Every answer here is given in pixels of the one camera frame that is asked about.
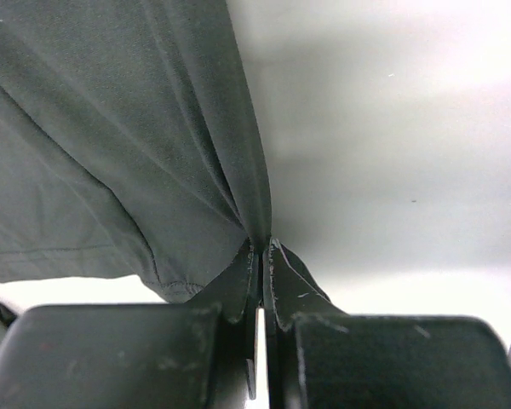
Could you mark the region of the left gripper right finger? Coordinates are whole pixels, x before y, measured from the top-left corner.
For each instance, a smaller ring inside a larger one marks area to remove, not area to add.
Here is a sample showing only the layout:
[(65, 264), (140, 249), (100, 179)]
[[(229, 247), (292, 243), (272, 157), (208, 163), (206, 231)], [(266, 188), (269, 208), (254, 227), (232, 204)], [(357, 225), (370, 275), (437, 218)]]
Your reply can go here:
[(346, 314), (277, 240), (262, 277), (271, 407), (511, 408), (511, 365), (484, 321)]

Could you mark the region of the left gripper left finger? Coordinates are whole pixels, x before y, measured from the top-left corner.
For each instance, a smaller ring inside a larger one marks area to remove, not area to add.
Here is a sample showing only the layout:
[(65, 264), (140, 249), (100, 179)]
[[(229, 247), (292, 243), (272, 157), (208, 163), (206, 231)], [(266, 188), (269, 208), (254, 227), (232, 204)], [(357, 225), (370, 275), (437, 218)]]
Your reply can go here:
[(184, 303), (32, 308), (0, 345), (0, 408), (243, 408), (256, 395), (259, 258)]

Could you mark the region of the black graphic t-shirt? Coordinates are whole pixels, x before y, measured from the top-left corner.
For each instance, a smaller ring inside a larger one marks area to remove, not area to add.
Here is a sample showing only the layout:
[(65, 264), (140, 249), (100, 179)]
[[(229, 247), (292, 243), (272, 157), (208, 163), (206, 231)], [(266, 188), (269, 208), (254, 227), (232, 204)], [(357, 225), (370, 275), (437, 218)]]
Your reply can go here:
[(0, 283), (184, 302), (271, 233), (223, 1), (0, 1)]

